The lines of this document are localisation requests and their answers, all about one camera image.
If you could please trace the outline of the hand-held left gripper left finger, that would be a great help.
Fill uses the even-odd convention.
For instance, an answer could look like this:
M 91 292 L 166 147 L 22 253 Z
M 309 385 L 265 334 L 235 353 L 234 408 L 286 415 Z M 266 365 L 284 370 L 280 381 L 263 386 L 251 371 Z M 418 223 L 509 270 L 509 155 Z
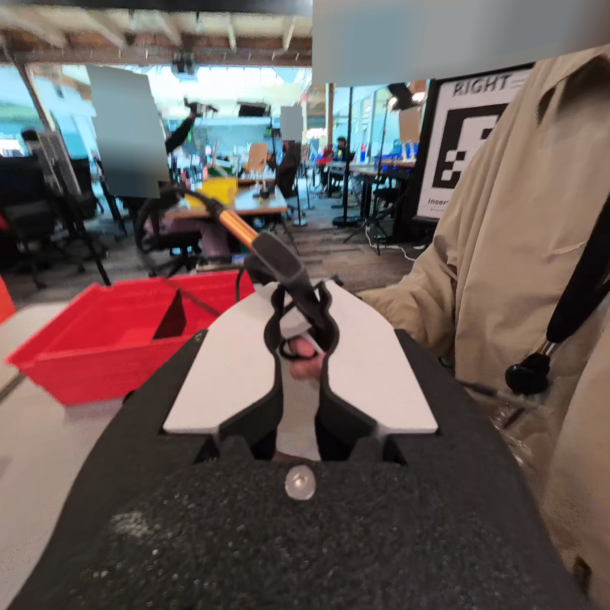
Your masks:
M 255 459 L 272 460 L 284 414 L 278 356 L 285 291 L 276 282 L 228 309 L 204 333 L 163 424 L 169 435 L 242 437 Z

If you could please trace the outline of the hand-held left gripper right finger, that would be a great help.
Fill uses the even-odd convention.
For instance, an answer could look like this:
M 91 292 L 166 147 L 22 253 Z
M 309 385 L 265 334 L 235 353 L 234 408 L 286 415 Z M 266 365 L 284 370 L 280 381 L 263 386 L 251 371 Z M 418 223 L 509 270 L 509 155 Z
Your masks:
M 333 280 L 318 287 L 327 323 L 315 434 L 322 461 L 346 461 L 362 438 L 384 447 L 429 436 L 438 423 L 400 337 L 379 312 Z

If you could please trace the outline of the slim grey USB hub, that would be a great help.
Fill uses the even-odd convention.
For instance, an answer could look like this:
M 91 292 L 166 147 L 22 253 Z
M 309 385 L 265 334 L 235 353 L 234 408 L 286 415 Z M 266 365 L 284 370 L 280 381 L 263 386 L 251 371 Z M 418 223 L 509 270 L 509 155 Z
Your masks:
M 243 265 L 253 282 L 278 283 L 307 319 L 314 331 L 314 337 L 324 344 L 328 342 L 331 337 L 329 324 L 324 319 L 320 299 L 299 255 L 275 234 L 262 232 L 253 240 Z

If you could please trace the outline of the black cable orange plugs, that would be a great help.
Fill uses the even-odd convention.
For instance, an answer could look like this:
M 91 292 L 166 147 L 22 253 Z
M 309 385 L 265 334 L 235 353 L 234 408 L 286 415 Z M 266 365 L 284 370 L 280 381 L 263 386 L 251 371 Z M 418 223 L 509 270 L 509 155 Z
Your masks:
M 139 209 L 134 225 L 135 244 L 139 251 L 150 253 L 174 248 L 186 250 L 189 247 L 197 246 L 201 238 L 200 225 L 197 225 L 192 231 L 174 231 L 171 233 L 161 231 L 161 216 L 170 209 L 167 205 L 170 193 L 175 196 L 193 196 L 204 205 L 209 219 L 217 225 L 223 226 L 241 244 L 251 248 L 257 237 L 257 232 L 242 220 L 234 210 L 199 192 L 187 190 L 181 186 L 169 185 L 161 190 L 160 198 L 145 200 Z

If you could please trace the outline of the red plastic bin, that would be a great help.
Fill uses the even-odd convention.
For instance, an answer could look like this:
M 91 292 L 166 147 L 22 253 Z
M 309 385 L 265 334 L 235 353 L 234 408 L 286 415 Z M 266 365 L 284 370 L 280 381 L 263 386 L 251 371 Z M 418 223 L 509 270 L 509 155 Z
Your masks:
M 152 341 L 177 289 L 186 328 L 180 337 Z M 121 398 L 253 292 L 236 269 L 92 284 L 5 362 L 66 407 Z

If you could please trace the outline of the person's right forearm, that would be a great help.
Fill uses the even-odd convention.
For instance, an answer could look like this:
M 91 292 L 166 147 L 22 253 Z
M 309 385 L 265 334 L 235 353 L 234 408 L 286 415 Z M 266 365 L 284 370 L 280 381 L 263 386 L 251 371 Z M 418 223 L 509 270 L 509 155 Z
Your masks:
M 439 359 L 454 359 L 456 236 L 440 226 L 409 274 L 357 296 Z

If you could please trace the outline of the grey desk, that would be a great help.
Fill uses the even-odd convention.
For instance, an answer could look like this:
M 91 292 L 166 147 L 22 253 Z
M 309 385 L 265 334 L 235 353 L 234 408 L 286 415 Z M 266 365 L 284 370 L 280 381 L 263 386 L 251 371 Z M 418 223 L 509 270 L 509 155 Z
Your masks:
M 68 493 L 123 398 L 65 408 L 5 359 L 66 306 L 27 306 L 1 324 L 1 609 L 26 583 Z

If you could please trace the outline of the person's right hand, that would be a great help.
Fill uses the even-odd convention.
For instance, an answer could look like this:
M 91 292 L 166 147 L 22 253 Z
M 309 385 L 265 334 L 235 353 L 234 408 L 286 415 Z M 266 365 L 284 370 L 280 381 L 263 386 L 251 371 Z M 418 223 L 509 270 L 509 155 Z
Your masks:
M 325 353 L 317 351 L 309 340 L 295 337 L 288 343 L 291 354 L 295 357 L 290 363 L 290 374 L 294 379 L 319 380 Z

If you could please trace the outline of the black bin divider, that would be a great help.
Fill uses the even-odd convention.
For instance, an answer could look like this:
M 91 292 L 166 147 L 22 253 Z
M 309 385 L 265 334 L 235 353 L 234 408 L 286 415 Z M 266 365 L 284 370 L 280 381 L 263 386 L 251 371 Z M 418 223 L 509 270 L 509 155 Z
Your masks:
M 152 337 L 152 341 L 180 337 L 183 334 L 186 325 L 187 318 L 184 311 L 182 292 L 177 289 L 171 304 Z

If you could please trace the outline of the distant work table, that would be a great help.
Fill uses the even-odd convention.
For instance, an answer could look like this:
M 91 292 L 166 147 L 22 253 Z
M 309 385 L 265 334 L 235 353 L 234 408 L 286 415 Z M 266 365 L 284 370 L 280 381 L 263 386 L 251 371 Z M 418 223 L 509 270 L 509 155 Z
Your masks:
M 278 216 L 288 211 L 285 198 L 278 188 L 267 199 L 255 196 L 256 190 L 252 188 L 239 188 L 234 202 L 227 208 L 233 210 L 242 218 Z M 165 212 L 170 219 L 208 219 L 211 218 L 204 203 L 192 194 L 183 197 L 179 204 Z

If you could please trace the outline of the yellow plastic bin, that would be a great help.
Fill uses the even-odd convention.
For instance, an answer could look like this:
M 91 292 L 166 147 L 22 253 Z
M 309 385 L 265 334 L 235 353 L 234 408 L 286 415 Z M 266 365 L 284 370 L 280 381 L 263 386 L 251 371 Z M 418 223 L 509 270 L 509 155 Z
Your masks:
M 236 177 L 209 178 L 195 189 L 195 192 L 203 197 L 216 200 L 231 209 L 235 206 L 238 191 L 239 183 Z M 205 204 L 191 194 L 185 194 L 183 200 L 190 209 L 201 209 L 204 213 L 207 212 Z

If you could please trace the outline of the black office chair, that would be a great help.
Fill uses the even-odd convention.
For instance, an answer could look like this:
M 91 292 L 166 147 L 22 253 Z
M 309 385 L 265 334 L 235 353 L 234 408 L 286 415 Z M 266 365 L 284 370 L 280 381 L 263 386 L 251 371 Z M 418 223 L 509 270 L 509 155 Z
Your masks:
M 104 285 L 111 286 L 103 259 L 108 250 L 85 226 L 84 211 L 96 207 L 88 195 L 57 193 L 44 178 L 34 157 L 1 157 L 1 219 L 7 233 L 23 253 L 34 286 L 47 287 L 40 276 L 53 255 L 76 264 L 84 273 L 85 261 L 93 261 Z

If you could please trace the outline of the black white printed tag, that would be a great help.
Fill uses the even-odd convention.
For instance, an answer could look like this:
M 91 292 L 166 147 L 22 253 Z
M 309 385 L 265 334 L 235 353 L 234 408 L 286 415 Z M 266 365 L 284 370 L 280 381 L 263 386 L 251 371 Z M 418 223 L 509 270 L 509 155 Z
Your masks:
M 413 184 L 415 218 L 437 223 L 453 192 L 509 103 L 528 79 L 533 62 L 439 80 L 430 121 L 419 143 L 421 167 Z

